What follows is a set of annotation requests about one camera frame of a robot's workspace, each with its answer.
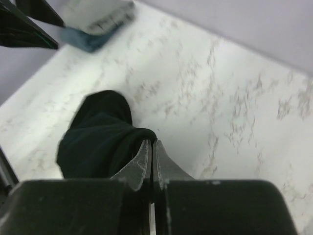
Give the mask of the black t shirt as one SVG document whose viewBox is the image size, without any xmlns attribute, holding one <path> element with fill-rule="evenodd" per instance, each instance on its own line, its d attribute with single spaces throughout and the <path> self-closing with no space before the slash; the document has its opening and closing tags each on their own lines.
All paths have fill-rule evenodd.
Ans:
<svg viewBox="0 0 313 235">
<path fill-rule="evenodd" d="M 56 162 L 65 179 L 109 178 L 156 134 L 133 126 L 125 97 L 112 90 L 88 95 L 60 140 Z"/>
</svg>

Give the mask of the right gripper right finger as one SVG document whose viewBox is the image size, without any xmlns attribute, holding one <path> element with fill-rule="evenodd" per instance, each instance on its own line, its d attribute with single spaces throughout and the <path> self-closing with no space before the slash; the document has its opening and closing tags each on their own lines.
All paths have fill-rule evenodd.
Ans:
<svg viewBox="0 0 313 235">
<path fill-rule="evenodd" d="M 152 162 L 155 190 L 163 190 L 166 180 L 194 180 L 169 157 L 161 140 L 153 144 Z"/>
</svg>

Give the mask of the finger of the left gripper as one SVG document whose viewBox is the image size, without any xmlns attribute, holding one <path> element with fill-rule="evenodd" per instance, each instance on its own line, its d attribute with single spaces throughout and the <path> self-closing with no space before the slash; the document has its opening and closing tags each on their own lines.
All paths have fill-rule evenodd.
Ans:
<svg viewBox="0 0 313 235">
<path fill-rule="evenodd" d="M 64 27 L 64 21 L 45 0 L 15 0 L 17 8 L 35 20 Z"/>
<path fill-rule="evenodd" d="M 57 41 L 13 4 L 0 6 L 0 45 L 12 48 L 58 49 L 59 47 Z"/>
</svg>

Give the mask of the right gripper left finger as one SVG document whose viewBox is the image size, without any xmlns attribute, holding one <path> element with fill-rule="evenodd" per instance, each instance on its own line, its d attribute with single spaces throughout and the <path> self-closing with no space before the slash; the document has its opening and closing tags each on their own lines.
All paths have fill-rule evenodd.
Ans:
<svg viewBox="0 0 313 235">
<path fill-rule="evenodd" d="M 124 180 L 132 190 L 139 191 L 145 179 L 150 178 L 150 171 L 151 143 L 149 140 L 144 140 L 135 157 L 110 179 Z"/>
</svg>

